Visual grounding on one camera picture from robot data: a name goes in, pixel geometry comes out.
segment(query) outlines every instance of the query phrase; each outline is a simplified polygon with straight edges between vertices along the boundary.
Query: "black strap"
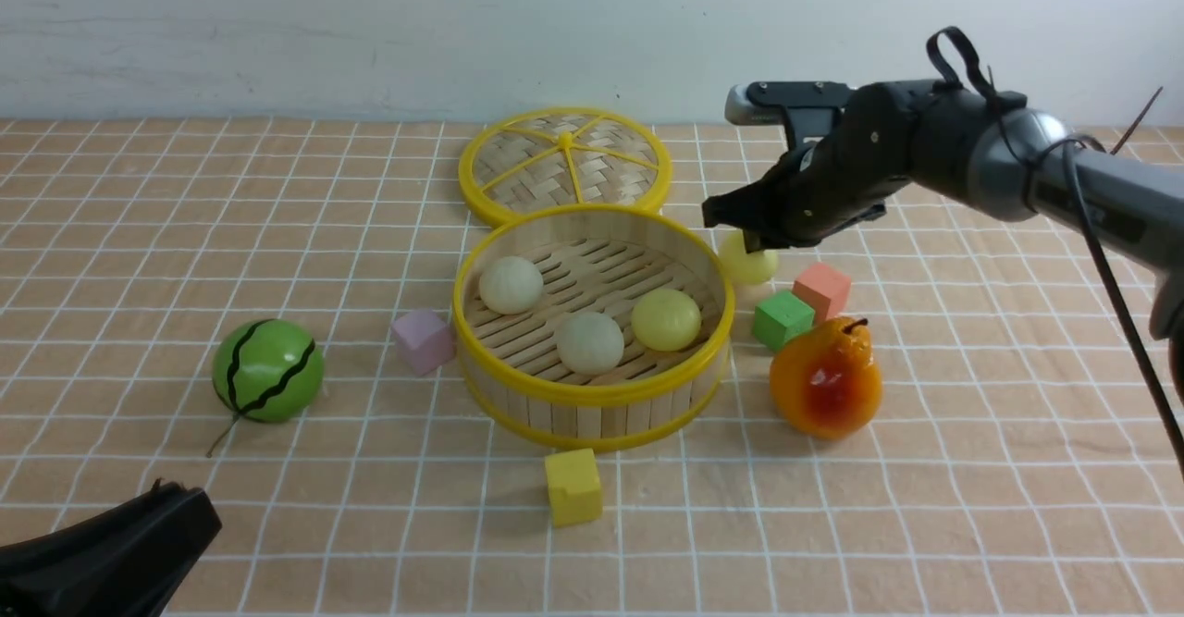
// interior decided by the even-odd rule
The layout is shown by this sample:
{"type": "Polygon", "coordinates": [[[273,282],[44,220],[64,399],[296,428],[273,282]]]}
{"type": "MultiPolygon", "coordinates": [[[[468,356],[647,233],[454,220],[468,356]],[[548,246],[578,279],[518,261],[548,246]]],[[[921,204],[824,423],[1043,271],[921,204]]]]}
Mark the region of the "black strap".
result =
{"type": "Polygon", "coordinates": [[[1006,113],[1011,108],[1019,108],[1027,103],[1027,99],[1022,95],[1016,95],[1014,91],[1004,91],[999,94],[995,89],[992,83],[983,76],[980,69],[978,69],[979,59],[978,51],[976,51],[974,45],[970,43],[970,38],[959,30],[959,27],[942,27],[937,34],[931,36],[929,40],[926,40],[925,49],[929,56],[929,60],[933,62],[933,68],[941,73],[942,83],[939,90],[961,90],[963,83],[958,77],[958,72],[950,65],[946,57],[942,56],[941,49],[939,47],[939,40],[941,36],[946,36],[946,39],[954,45],[955,51],[966,64],[966,78],[969,78],[971,85],[986,99],[989,105],[998,113],[1006,113]]]}

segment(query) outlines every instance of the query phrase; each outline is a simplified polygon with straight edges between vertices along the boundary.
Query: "orange cube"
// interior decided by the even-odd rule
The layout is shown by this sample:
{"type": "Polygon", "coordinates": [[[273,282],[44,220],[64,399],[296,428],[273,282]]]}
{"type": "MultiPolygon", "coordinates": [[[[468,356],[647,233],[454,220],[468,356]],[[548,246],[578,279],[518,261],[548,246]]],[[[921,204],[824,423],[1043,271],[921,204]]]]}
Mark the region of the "orange cube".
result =
{"type": "Polygon", "coordinates": [[[822,262],[793,281],[793,295],[815,310],[815,324],[838,316],[851,295],[851,278],[822,262]]]}

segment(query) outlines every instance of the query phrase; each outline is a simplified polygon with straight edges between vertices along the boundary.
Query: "bamboo steamer lid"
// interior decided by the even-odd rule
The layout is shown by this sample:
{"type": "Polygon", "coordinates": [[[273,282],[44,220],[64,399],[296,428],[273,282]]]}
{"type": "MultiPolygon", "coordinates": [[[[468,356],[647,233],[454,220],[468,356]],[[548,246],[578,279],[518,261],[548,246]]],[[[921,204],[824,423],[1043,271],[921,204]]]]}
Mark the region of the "bamboo steamer lid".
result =
{"type": "Polygon", "coordinates": [[[547,108],[480,133],[459,166],[469,208],[490,226],[558,205],[657,212],[670,191],[665,147],[643,124],[596,108],[547,108]]]}

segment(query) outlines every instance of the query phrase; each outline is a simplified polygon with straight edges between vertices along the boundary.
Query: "toy pear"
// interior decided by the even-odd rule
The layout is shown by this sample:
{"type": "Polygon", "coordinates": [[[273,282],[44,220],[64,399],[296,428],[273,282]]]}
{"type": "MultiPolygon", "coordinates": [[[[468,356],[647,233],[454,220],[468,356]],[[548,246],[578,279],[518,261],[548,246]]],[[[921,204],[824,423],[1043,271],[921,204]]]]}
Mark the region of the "toy pear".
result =
{"type": "Polygon", "coordinates": [[[838,441],[867,425],[880,410],[883,378],[871,351],[867,319],[829,319],[774,355],[770,394],[799,432],[838,441]]]}

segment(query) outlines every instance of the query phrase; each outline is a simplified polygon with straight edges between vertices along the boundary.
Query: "bamboo steamer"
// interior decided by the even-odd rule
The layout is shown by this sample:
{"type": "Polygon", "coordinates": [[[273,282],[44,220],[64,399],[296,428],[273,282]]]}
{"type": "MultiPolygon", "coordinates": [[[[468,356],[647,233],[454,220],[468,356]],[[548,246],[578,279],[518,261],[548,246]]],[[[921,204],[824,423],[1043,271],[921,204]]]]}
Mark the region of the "bamboo steamer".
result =
{"type": "Polygon", "coordinates": [[[597,108],[546,108],[480,133],[462,153],[461,193],[500,226],[558,205],[630,205],[657,212],[671,162],[650,129],[597,108]]]}
{"type": "Polygon", "coordinates": [[[690,423],[729,367],[732,284],[707,243],[669,219],[629,205],[559,205],[508,221],[465,259],[452,295],[457,358],[477,404],[517,435],[559,449],[612,451],[646,444],[690,423]],[[520,315],[493,313],[478,297],[483,269],[520,256],[543,275],[543,297],[520,315]],[[702,328],[681,352],[635,340],[635,301],[681,289],[702,328]],[[625,334],[618,367],[572,374],[554,330],[571,314],[599,310],[625,334]]]}

